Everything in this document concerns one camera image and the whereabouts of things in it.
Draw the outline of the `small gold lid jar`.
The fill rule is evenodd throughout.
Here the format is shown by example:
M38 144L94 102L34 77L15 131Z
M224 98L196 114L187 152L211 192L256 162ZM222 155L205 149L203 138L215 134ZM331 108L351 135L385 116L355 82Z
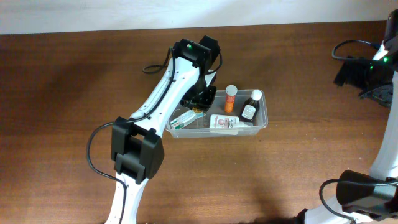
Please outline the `small gold lid jar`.
M196 114L203 114L203 110L198 109L198 108L192 108L192 111Z

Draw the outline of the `white Panadol medicine box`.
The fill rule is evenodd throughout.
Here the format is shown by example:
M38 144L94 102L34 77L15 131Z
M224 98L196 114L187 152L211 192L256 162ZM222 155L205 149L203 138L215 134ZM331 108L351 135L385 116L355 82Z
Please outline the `white Panadol medicine box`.
M188 126L189 124L191 124L198 118L204 117L205 115L206 115L205 113L196 114L192 110L189 110L189 111L184 112L183 114L181 114L179 117L175 118L174 120L172 120L170 122L170 126L172 129L179 130L179 129L182 129L182 128Z

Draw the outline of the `orange tube white cap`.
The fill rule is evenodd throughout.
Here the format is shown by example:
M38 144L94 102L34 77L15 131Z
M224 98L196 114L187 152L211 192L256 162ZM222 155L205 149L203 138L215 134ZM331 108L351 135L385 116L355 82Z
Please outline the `orange tube white cap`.
M234 85L228 85L226 87L226 103L224 106L224 111L226 113L231 113L233 111L234 100L235 100L237 92L238 92L238 89Z

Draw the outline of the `white lotion bottle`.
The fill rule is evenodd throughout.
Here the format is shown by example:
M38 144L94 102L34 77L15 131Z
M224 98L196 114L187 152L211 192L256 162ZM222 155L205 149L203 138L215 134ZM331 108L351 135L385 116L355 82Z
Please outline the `white lotion bottle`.
M213 114L210 116L209 129L212 133L237 135L242 128L251 128L253 124L243 122L237 116Z

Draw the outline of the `dark syrup bottle white cap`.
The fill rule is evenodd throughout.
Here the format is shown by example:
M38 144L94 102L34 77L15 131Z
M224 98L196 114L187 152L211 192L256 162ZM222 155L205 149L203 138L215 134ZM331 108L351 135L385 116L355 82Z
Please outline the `dark syrup bottle white cap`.
M239 117L241 121L253 122L259 111L260 99L262 98L261 90L253 90L251 96L244 102Z

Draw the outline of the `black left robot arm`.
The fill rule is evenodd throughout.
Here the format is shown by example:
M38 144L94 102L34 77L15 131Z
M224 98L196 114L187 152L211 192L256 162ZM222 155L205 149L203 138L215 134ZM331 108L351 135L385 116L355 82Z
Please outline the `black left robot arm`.
M164 160L162 134L175 108L208 111L214 102L216 72L211 66L221 58L218 41L207 35L198 43L182 39L169 51L165 73L145 103L113 124L111 160L117 184L107 223L136 222L144 187Z

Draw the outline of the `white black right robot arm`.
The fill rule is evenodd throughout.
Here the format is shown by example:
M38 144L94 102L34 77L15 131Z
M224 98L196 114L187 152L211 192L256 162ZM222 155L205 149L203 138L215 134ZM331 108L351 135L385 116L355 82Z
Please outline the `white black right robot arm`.
M368 98L390 109L381 148L369 174L344 171L321 184L321 205L302 210L293 223L366 223L397 218L397 11L389 13L384 39L370 43L371 59L332 57L343 62L334 84L359 88Z

